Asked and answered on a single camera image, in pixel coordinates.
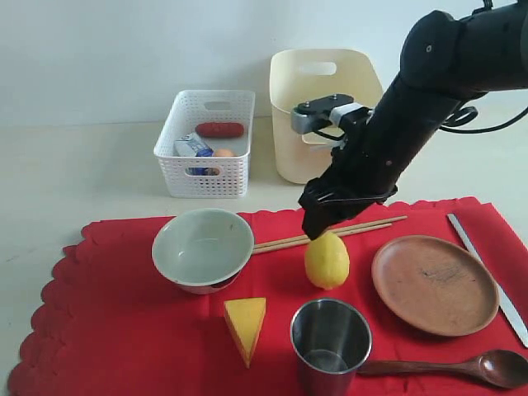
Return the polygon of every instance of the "brown plate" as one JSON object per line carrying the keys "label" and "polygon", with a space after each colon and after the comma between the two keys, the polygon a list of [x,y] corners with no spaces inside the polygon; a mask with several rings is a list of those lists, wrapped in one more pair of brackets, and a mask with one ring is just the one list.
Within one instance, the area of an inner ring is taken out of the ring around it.
{"label": "brown plate", "polygon": [[497,314],[497,286],[488,270],[438,238],[412,235],[385,244],[376,253],[372,278],[387,306],[426,332],[464,336]]}

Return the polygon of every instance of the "table surface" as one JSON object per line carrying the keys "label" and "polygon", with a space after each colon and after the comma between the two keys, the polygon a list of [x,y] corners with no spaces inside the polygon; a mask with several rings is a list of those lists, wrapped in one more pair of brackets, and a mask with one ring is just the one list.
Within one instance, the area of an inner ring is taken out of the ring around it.
{"label": "table surface", "polygon": [[[487,109],[472,127],[513,116]],[[492,202],[528,243],[526,123],[476,136],[438,132],[417,155],[389,202],[477,196]],[[186,200],[168,195],[153,156],[162,123],[31,127],[0,130],[0,394],[31,332],[40,291],[63,246],[101,219],[177,215],[216,206],[233,211],[297,208],[303,187],[276,172],[271,119],[254,123],[245,197]]]}

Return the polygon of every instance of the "spoon handle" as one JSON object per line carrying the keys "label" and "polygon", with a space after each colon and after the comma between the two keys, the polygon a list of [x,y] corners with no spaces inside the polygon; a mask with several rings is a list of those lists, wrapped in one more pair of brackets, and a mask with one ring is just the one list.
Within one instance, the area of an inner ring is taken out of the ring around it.
{"label": "spoon handle", "polygon": [[425,361],[366,361],[359,369],[362,375],[392,375],[410,373],[428,373],[432,371],[448,371],[467,373],[467,367],[462,364],[427,363]]}

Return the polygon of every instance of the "white plastic basket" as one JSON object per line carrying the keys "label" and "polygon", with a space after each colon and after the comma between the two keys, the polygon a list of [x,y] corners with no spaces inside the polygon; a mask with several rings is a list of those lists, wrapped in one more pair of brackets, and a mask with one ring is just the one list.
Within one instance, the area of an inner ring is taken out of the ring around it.
{"label": "white plastic basket", "polygon": [[[255,93],[250,91],[181,91],[165,121],[154,155],[169,194],[182,198],[236,198],[248,191],[249,155]],[[238,122],[244,134],[235,139],[204,139],[213,149],[230,149],[237,157],[178,157],[174,141],[203,122]],[[195,176],[190,168],[216,168],[217,175]]]}
{"label": "white plastic basket", "polygon": [[[288,49],[273,56],[270,70],[273,140],[278,173],[293,183],[319,177],[332,156],[327,140],[291,129],[290,111],[299,103],[332,95],[352,95],[374,107],[383,88],[369,58],[353,49]],[[342,134],[335,128],[328,134]]]}

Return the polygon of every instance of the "yellow cheese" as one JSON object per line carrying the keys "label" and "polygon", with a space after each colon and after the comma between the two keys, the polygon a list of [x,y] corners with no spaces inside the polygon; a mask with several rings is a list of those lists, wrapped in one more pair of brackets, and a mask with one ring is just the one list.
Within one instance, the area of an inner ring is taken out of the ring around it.
{"label": "yellow cheese", "polygon": [[265,314],[264,298],[224,301],[225,321],[247,368],[253,358]]}

